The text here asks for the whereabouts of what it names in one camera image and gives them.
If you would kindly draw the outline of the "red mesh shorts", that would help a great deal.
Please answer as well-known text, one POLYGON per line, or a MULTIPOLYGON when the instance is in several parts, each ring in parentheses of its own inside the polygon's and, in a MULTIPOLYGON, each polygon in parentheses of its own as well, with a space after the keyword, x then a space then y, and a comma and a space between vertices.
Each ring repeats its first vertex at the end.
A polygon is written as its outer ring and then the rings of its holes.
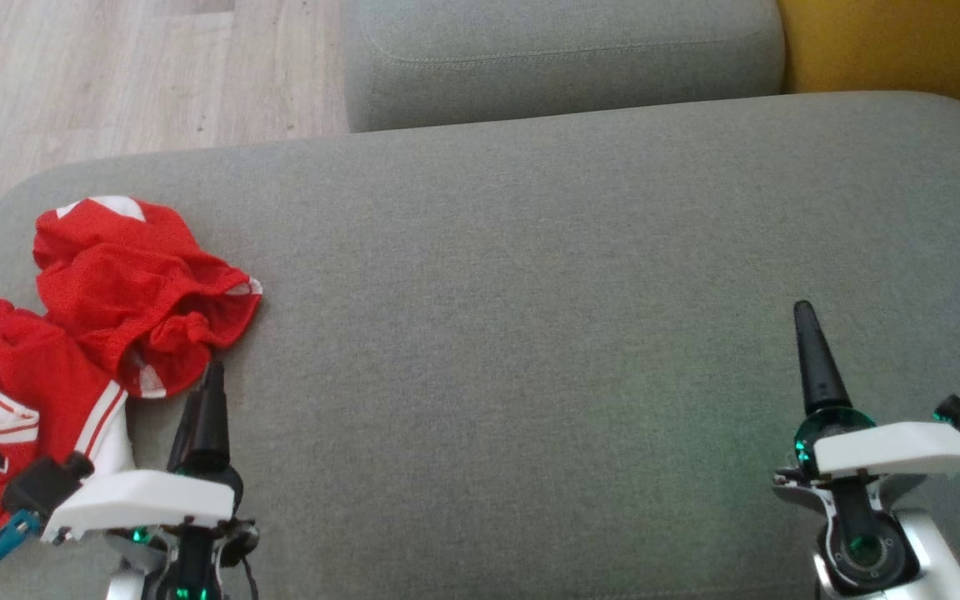
POLYGON ((134 398, 170 398, 243 337, 263 286, 201 247, 174 209, 85 197, 37 217, 32 243, 46 319, 134 398))

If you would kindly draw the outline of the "yellow cushion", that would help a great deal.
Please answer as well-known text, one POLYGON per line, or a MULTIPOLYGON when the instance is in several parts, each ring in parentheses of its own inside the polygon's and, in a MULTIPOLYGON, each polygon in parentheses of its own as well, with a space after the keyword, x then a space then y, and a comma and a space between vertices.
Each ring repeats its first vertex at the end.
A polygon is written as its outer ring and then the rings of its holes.
POLYGON ((960 0, 777 0, 789 93, 906 90, 960 100, 960 0))

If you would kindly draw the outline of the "red Bulls 23 jersey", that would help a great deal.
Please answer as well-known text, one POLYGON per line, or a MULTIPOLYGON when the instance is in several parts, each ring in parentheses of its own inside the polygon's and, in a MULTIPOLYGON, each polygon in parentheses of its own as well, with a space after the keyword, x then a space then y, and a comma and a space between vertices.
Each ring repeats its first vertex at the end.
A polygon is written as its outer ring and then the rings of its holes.
POLYGON ((60 327, 0 298, 0 498, 38 458, 84 453, 96 476, 134 468, 127 399, 60 327))

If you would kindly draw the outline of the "grey sofa back cushion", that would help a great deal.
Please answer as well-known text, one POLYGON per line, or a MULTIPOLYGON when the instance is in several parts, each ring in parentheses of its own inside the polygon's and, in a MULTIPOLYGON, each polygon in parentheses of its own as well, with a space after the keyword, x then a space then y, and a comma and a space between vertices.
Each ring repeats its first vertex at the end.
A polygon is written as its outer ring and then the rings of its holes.
POLYGON ((781 91, 777 0, 344 0, 352 132, 781 91))

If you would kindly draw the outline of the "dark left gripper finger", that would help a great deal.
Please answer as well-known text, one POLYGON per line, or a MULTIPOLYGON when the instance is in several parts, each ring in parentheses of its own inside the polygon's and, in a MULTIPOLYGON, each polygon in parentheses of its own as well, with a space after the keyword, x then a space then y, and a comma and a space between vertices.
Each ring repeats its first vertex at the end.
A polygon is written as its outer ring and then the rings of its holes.
POLYGON ((197 390, 189 398, 189 464, 229 464, 228 395, 224 375, 223 363, 210 361, 197 390))
POLYGON ((184 402, 182 416, 172 438, 171 452, 167 460, 169 468, 180 468, 183 464, 184 453, 187 451, 192 431, 192 406, 197 400, 197 395, 198 392, 189 392, 186 402, 184 402))

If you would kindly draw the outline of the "grey sofa seat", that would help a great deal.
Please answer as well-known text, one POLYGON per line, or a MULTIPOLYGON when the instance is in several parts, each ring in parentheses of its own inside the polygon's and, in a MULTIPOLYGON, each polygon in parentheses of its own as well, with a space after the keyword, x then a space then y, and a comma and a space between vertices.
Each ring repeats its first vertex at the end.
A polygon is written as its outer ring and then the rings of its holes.
POLYGON ((770 488, 792 307, 854 405, 960 396, 960 102, 835 92, 154 153, 0 201, 175 208, 264 298, 226 353, 262 600, 813 600, 770 488))

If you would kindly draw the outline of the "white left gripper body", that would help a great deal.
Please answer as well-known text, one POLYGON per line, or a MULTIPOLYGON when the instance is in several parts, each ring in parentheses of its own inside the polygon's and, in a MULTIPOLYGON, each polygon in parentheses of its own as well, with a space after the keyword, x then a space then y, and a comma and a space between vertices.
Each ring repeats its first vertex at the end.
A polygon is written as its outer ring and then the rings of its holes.
POLYGON ((41 540, 81 539, 88 532, 152 527, 216 528, 232 520, 243 501, 243 479, 229 468, 204 478, 138 468, 85 481, 45 458, 57 496, 41 540))

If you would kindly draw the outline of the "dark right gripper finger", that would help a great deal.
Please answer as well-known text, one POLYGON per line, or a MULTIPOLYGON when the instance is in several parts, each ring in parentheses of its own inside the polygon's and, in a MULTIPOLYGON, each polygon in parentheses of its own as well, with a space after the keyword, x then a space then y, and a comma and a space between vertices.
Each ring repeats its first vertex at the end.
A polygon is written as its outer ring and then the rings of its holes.
POLYGON ((797 301, 793 304, 792 315, 805 415, 823 409, 852 407, 813 305, 807 300, 797 301))

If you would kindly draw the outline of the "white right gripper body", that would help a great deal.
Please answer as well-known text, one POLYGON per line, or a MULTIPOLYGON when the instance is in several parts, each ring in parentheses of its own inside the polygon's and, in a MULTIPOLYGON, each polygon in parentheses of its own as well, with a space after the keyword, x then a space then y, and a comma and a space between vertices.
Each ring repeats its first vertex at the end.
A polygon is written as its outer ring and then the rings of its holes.
POLYGON ((943 419, 877 425, 853 407, 827 407, 795 432, 797 464, 812 479, 960 473, 960 430, 943 419))

